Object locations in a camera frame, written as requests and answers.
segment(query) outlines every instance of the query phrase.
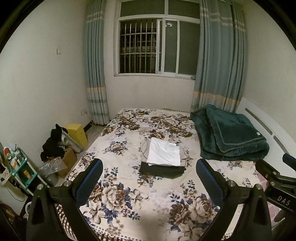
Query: floral bedspread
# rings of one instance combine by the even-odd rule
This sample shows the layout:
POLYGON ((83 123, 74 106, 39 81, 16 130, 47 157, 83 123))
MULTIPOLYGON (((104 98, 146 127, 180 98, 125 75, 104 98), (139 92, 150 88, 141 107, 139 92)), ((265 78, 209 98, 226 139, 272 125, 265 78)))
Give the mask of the floral bedspread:
MULTIPOLYGON (((195 241, 219 211, 195 170, 200 144, 189 113, 160 109, 123 109, 88 149, 69 179, 84 171, 94 158, 104 172, 88 202, 80 207, 99 234, 120 240, 195 241), (140 143, 156 137, 185 148, 186 171, 175 179, 142 175, 140 143)), ((240 186, 260 183, 248 161, 208 161, 226 180, 240 186)), ((242 210, 239 206, 226 235, 231 235, 242 210)))

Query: cardboard box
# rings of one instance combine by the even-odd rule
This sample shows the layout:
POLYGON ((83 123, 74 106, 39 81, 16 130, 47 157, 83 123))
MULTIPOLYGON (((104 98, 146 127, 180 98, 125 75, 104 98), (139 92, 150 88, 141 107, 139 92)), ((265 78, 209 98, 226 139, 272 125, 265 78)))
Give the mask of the cardboard box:
POLYGON ((57 175, 61 178, 65 178, 71 170, 71 168, 77 162, 77 157, 71 148, 67 148, 62 160, 66 164, 67 168, 57 172, 57 175))
POLYGON ((84 148, 87 146, 88 141, 81 124, 69 124, 66 126, 66 129, 68 135, 71 136, 74 141, 82 145, 84 148))

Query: gray folded cloth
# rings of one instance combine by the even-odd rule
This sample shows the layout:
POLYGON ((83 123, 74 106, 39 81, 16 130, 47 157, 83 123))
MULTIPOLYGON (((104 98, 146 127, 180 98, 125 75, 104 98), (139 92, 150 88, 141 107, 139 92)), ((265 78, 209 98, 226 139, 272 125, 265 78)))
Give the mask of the gray folded cloth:
MULTIPOLYGON (((145 139, 141 142, 141 161, 147 162, 148 154, 149 154, 149 146, 150 146, 151 140, 145 139)), ((180 166, 186 167, 188 155, 183 147, 180 147, 180 166)))

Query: floor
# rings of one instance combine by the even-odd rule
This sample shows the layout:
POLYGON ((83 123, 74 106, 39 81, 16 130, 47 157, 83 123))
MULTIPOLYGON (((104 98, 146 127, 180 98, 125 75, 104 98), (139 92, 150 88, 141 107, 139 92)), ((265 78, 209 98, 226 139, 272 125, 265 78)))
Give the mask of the floor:
MULTIPOLYGON (((87 147, 81 153, 76 154, 77 162, 73 165, 72 169, 74 169, 75 165, 79 162, 80 158, 83 157, 85 152, 94 143, 94 141, 98 138, 98 136, 100 135, 102 130, 104 130, 104 128, 105 128, 105 126, 94 125, 85 133, 89 143, 88 143, 87 147)), ((55 186, 56 187, 61 186, 63 182, 64 182, 64 179, 59 177, 59 181, 57 182, 57 184, 55 186)))

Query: folded clothes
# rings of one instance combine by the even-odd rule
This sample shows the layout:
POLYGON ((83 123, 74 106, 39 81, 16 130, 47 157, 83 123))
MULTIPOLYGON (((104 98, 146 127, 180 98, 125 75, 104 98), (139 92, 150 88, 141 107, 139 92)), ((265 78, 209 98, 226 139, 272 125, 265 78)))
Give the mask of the folded clothes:
MULTIPOLYGON (((140 148, 141 148, 141 161, 147 162, 148 154, 149 154, 149 146, 150 146, 151 140, 145 139, 141 142, 140 148)), ((186 159, 188 158, 188 154, 186 153, 185 149, 183 147, 179 147, 179 155, 180 155, 180 166, 185 167, 186 166, 186 159)))
POLYGON ((151 138, 147 163, 167 166, 180 166, 180 148, 171 142, 151 138))
POLYGON ((141 162, 140 172, 144 175, 153 175, 157 177, 165 178, 176 178, 181 176, 185 167, 175 167, 175 166, 161 166, 161 165, 152 165, 149 166, 146 162, 141 162))

